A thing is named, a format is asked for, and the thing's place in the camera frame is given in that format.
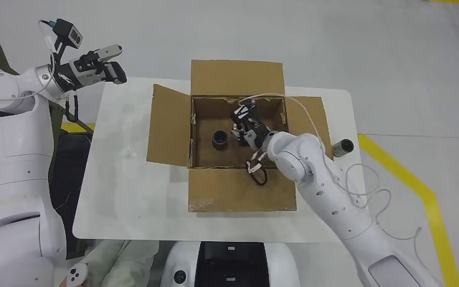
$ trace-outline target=black cup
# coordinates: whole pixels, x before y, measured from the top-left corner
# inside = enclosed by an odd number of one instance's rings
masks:
[[[224,150],[228,145],[228,135],[224,131],[214,132],[212,137],[212,145],[218,151]]]

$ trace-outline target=person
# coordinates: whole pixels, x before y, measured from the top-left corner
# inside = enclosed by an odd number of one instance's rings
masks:
[[[87,264],[83,287],[145,287],[159,242],[104,240],[80,262]],[[67,277],[59,287],[67,287]]]

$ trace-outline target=black cable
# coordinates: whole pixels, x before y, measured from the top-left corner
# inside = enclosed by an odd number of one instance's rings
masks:
[[[78,122],[78,96],[76,93],[73,95],[73,100],[75,103],[74,116],[72,117],[72,115],[70,115],[70,104],[69,104],[69,100],[67,99],[65,101],[65,117],[67,118],[69,122],[77,123]]]
[[[251,173],[249,174],[250,177],[252,177],[253,181],[258,184],[259,186],[263,186],[265,185],[267,182],[268,182],[268,174],[266,173],[266,170],[264,168],[260,168],[261,171],[263,171],[263,175],[265,177],[265,179],[262,181],[262,182],[259,182],[258,179],[255,177],[254,173]]]

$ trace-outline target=box flap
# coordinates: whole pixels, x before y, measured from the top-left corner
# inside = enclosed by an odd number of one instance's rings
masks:
[[[190,107],[189,95],[153,86],[147,161],[188,166]]]
[[[322,99],[320,97],[292,97],[307,107],[311,118],[316,125],[317,131],[321,136],[322,142],[325,145],[326,155],[333,159],[331,150],[330,134],[328,133],[327,117],[323,108]],[[288,131],[299,136],[302,133],[316,134],[306,112],[298,103],[295,103],[288,98],[285,99],[285,109],[287,110]]]
[[[192,60],[191,95],[285,93],[282,63]]]
[[[262,212],[296,210],[295,184],[277,169],[267,169],[264,187],[245,169],[190,169],[188,211]]]

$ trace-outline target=white cable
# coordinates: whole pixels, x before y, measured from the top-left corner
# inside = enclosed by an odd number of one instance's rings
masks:
[[[20,97],[19,98],[19,95],[18,95],[18,98],[12,98],[12,99],[0,99],[0,101],[7,101],[7,100],[22,100],[22,99],[25,99],[25,98],[30,98],[30,97],[34,97],[38,94],[40,94],[42,91],[44,91],[44,89],[47,88],[47,86],[51,83],[52,81],[52,78],[54,77],[54,74],[55,74],[55,67],[56,67],[56,64],[55,64],[55,55],[54,55],[54,52],[53,52],[53,49],[52,49],[52,45],[49,44],[48,42],[48,39],[47,39],[47,36],[46,34],[44,33],[43,31],[43,28],[42,26],[40,25],[41,24],[41,21],[38,21],[38,29],[40,30],[40,32],[42,33],[43,37],[44,37],[44,40],[46,41],[46,45],[48,46],[50,52],[51,52],[51,65],[52,65],[52,68],[51,68],[51,76],[49,77],[49,80],[47,81],[47,83],[43,86],[43,88],[41,90],[39,90],[38,92],[35,92],[31,95],[26,95],[24,97]]]
[[[419,234],[421,233],[422,231],[422,227],[418,227],[416,229],[416,232],[414,233],[413,236],[410,236],[410,237],[396,237],[396,236],[393,236],[391,235],[390,233],[388,233],[380,224],[379,224],[379,221],[378,221],[378,218],[379,216],[387,210],[387,208],[389,207],[390,205],[390,202],[391,202],[391,199],[392,199],[392,193],[389,189],[378,189],[379,188],[379,175],[378,173],[372,169],[370,166],[367,166],[366,164],[352,164],[350,167],[348,167],[348,169],[346,170],[346,186],[343,187],[341,186],[339,183],[338,183],[338,180],[339,178],[338,177],[335,177],[333,175],[333,172],[331,171],[330,167],[328,166],[328,164],[326,163],[326,160],[325,160],[325,148],[323,146],[323,142],[321,140],[321,136],[318,134],[318,131],[317,131],[317,128],[316,128],[316,125],[314,124],[314,121],[313,119],[311,118],[311,115],[309,114],[309,111],[308,109],[302,104],[300,103],[298,100],[296,100],[295,98],[292,98],[288,95],[282,95],[282,94],[278,94],[278,93],[263,93],[263,94],[258,94],[258,95],[251,95],[250,97],[246,97],[246,98],[243,98],[242,100],[239,101],[239,106],[243,106],[243,104],[241,104],[241,102],[245,101],[245,100],[249,100],[249,99],[253,99],[253,98],[258,98],[258,97],[262,97],[262,96],[278,96],[278,97],[283,97],[283,98],[287,98],[289,100],[293,100],[294,102],[296,102],[298,105],[300,105],[303,110],[306,112],[306,115],[308,116],[309,118],[309,121],[311,122],[311,125],[313,126],[314,128],[314,133],[316,134],[318,140],[319,140],[319,143],[321,145],[321,150],[322,150],[322,160],[323,160],[323,164],[325,165],[330,177],[333,179],[333,182],[338,185],[342,190],[344,190],[347,194],[349,194],[349,196],[351,197],[352,195],[354,196],[357,196],[357,197],[360,197],[360,196],[364,196],[364,195],[371,195],[368,200],[366,201],[366,204],[362,207],[354,204],[354,202],[351,200],[351,203],[353,206],[355,207],[358,207],[358,208],[366,208],[366,206],[370,203],[370,201],[377,195],[379,194],[380,192],[387,192],[387,194],[389,195],[389,199],[387,200],[387,203],[385,204],[385,206],[380,210],[378,211],[378,213],[375,215],[374,217],[374,220],[376,222],[377,225],[379,225],[379,228],[381,228],[381,230],[389,237],[395,239],[395,240],[411,240],[413,239],[413,246],[414,246],[414,250],[415,250],[415,255],[416,255],[416,258],[417,260],[419,261],[419,263],[421,264],[421,266],[432,276],[432,278],[437,281],[437,283],[441,286],[441,281],[439,281],[433,274],[431,274],[431,272],[429,271],[429,269],[426,267],[426,265],[422,262],[419,254],[417,253],[417,248],[416,248],[416,239],[417,237],[419,236]],[[349,177],[349,171],[355,167],[355,166],[363,166],[363,167],[366,167],[368,168],[369,170],[371,170],[374,175],[377,177],[377,185],[376,187],[371,190],[370,192],[367,192],[367,193],[362,193],[362,194],[359,194],[359,193],[356,193],[356,192],[351,192],[349,191],[349,181],[348,181],[348,177]]]

